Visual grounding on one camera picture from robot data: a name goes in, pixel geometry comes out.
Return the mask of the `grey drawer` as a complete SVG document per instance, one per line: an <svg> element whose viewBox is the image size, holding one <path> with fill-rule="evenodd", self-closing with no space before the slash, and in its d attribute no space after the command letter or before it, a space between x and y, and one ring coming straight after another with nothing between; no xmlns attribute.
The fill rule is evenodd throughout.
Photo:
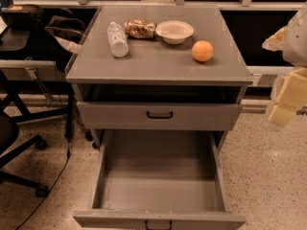
<svg viewBox="0 0 307 230"><path fill-rule="evenodd" d="M239 104L77 102L86 128L232 130Z"/></svg>
<svg viewBox="0 0 307 230"><path fill-rule="evenodd" d="M214 135L207 131L108 130L83 228L238 230L226 204Z"/></svg>

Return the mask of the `orange fruit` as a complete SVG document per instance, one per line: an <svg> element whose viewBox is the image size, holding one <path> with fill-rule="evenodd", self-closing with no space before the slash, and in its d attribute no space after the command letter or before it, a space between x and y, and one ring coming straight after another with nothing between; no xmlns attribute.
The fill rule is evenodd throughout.
<svg viewBox="0 0 307 230"><path fill-rule="evenodd" d="M192 47L192 57L199 62L206 62L210 60L213 53L213 46L205 40L197 41Z"/></svg>

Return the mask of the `grey drawer cabinet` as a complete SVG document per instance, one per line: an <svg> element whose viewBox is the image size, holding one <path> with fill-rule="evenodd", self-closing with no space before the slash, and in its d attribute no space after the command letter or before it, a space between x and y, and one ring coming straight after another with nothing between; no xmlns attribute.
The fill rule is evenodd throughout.
<svg viewBox="0 0 307 230"><path fill-rule="evenodd" d="M149 19L156 23L178 20L189 23L194 33L179 45L161 38L133 39L126 57L110 52L106 29L111 22ZM200 40L214 49L206 62L192 57ZM78 102L239 104L250 73L215 7L105 5L96 15L87 39L66 77ZM218 145L229 130L212 132Z"/></svg>

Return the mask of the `black office chair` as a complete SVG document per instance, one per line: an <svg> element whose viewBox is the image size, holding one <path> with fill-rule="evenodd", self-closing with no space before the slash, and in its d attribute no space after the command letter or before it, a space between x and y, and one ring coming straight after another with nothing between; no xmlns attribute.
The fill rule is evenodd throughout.
<svg viewBox="0 0 307 230"><path fill-rule="evenodd" d="M5 152L16 141L18 135L19 127L16 121L5 113L3 109L0 109L0 154ZM34 188L36 197L46 197L49 194L49 189L46 185L2 171L2 168L5 165L28 149L31 145L35 145L39 150L45 150L47 148L46 141L40 135L37 135L1 156L0 181L8 181L14 184Z"/></svg>

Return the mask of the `white bowl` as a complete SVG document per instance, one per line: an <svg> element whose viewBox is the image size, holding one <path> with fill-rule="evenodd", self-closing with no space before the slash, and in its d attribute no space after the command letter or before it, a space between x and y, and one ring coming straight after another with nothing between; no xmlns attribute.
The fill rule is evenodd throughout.
<svg viewBox="0 0 307 230"><path fill-rule="evenodd" d="M165 21L156 26L155 33L166 43L178 45L194 33L194 28L183 21Z"/></svg>

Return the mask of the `clear plastic water bottle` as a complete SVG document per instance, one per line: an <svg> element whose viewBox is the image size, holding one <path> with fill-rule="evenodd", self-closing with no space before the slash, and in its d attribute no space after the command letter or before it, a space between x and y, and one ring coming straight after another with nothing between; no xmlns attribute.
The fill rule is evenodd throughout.
<svg viewBox="0 0 307 230"><path fill-rule="evenodd" d="M111 22L107 27L108 43L111 53L116 58L123 58L129 53L129 44L123 27Z"/></svg>

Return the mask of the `crumpled gold snack bag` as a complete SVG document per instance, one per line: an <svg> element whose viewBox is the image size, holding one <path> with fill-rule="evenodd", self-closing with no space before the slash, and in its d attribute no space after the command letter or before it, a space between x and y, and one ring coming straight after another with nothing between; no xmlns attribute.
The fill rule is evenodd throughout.
<svg viewBox="0 0 307 230"><path fill-rule="evenodd" d="M155 37L155 27L152 20L131 19L125 22L125 33L133 38L151 39Z"/></svg>

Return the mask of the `black bag on desk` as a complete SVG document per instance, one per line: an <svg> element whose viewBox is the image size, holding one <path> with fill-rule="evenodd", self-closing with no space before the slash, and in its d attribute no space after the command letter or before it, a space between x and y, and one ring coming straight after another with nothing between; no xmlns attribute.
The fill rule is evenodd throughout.
<svg viewBox="0 0 307 230"><path fill-rule="evenodd" d="M30 30L36 27L44 14L38 5L13 5L1 11L1 18L12 29Z"/></svg>

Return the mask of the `dark jacket with white cloth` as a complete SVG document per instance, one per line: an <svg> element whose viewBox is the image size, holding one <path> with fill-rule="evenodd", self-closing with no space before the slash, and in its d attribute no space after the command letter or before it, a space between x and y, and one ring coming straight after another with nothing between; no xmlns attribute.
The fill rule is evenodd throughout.
<svg viewBox="0 0 307 230"><path fill-rule="evenodd" d="M48 32L58 44L67 52L77 54L82 45L80 44L85 33L85 24L78 18L69 18L54 15L45 31Z"/></svg>

